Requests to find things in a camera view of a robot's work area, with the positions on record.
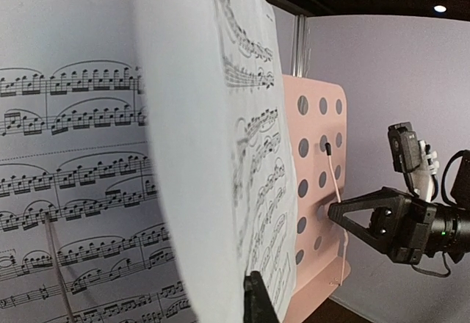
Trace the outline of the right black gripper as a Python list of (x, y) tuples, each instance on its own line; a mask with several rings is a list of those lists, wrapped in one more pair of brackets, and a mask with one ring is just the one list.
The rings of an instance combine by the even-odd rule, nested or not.
[(396, 264), (418, 264), (438, 207), (397, 189), (332, 203), (328, 218)]

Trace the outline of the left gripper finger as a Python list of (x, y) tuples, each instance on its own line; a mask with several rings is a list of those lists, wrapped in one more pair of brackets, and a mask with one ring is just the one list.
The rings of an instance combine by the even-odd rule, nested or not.
[(279, 323), (261, 273), (252, 271), (244, 279), (244, 323)]

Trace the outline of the pink perforated music stand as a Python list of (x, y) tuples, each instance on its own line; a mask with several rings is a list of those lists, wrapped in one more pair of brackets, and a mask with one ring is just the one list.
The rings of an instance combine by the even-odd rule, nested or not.
[(284, 76), (285, 106), (297, 173), (297, 286), (285, 322), (306, 320), (347, 278), (344, 231), (328, 208), (344, 191), (347, 99), (332, 83)]

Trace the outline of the sheet music page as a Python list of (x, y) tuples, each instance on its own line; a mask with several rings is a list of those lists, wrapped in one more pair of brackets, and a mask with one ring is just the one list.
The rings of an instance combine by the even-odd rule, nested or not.
[(1, 0), (1, 320), (195, 322), (131, 0)]
[(295, 282), (296, 176), (266, 0), (134, 0), (148, 135), (201, 322), (240, 322), (261, 274), (279, 320)]

